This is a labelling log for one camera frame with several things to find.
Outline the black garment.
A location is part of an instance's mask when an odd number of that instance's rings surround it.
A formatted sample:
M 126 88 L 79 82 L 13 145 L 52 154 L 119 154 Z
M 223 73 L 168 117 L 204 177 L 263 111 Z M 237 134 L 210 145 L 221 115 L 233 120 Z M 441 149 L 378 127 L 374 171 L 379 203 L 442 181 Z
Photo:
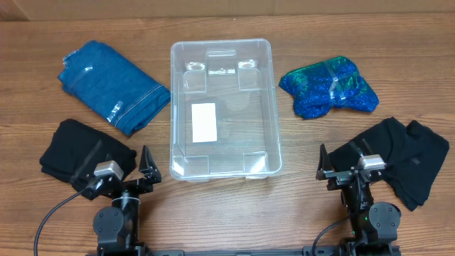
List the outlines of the black garment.
M 394 117 L 384 119 L 351 141 L 354 146 L 346 143 L 328 155 L 334 169 L 345 171 L 356 165 L 360 158 L 357 149 L 364 149 L 366 141 L 386 163 L 382 179 L 410 211 L 428 199 L 449 151 L 449 142 L 430 128 L 416 120 L 405 126 Z
M 116 161 L 128 176 L 135 168 L 137 152 L 104 132 L 67 119 L 54 132 L 40 158 L 41 171 L 69 183 L 76 191 L 86 188 L 98 163 Z

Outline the blue sequin garment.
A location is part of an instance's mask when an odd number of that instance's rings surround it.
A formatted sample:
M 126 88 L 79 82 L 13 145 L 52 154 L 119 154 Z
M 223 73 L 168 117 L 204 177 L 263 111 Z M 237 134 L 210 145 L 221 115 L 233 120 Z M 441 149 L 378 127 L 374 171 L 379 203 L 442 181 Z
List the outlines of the blue sequin garment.
M 279 86 L 294 98 L 294 112 L 304 119 L 322 117 L 333 108 L 373 112 L 379 105 L 356 64 L 344 56 L 292 70 Z

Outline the blue denim jeans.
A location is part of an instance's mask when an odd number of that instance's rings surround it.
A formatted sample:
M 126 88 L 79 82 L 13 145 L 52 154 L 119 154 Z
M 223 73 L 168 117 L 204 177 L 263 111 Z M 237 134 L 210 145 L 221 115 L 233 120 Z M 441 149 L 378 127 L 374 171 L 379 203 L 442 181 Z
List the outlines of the blue denim jeans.
M 171 101 L 171 93 L 109 45 L 89 41 L 63 58 L 58 79 L 124 135 L 143 129 Z

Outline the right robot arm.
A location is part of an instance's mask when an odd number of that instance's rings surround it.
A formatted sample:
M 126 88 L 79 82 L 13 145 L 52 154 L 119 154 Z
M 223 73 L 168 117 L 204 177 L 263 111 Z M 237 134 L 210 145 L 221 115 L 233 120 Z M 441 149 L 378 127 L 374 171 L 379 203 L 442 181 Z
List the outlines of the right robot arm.
M 375 202 L 370 191 L 370 184 L 382 179 L 382 170 L 386 163 L 370 149 L 366 153 L 358 149 L 360 158 L 355 166 L 346 171 L 333 168 L 325 145 L 320 146 L 319 163 L 316 179 L 328 181 L 329 191 L 339 190 L 348 216 L 325 228 L 314 240 L 311 255 L 400 255 L 398 246 L 392 246 L 397 239 L 400 225 L 400 209 L 387 202 Z M 334 247 L 319 247 L 321 237 L 330 229 L 345 222 L 350 222 L 353 229 L 351 238 L 343 238 Z

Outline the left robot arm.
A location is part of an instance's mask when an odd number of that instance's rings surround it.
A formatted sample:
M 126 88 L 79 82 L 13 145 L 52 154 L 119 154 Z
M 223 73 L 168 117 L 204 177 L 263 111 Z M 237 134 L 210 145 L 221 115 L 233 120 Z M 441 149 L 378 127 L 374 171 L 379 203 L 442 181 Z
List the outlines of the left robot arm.
M 98 164 L 94 170 L 88 191 L 111 198 L 111 206 L 101 209 L 93 220 L 98 255 L 151 254 L 148 245 L 139 242 L 140 195 L 151 193 L 154 185 L 161 183 L 161 173 L 147 146 L 142 149 L 139 172 L 142 178 L 123 181 L 124 172 L 113 160 Z

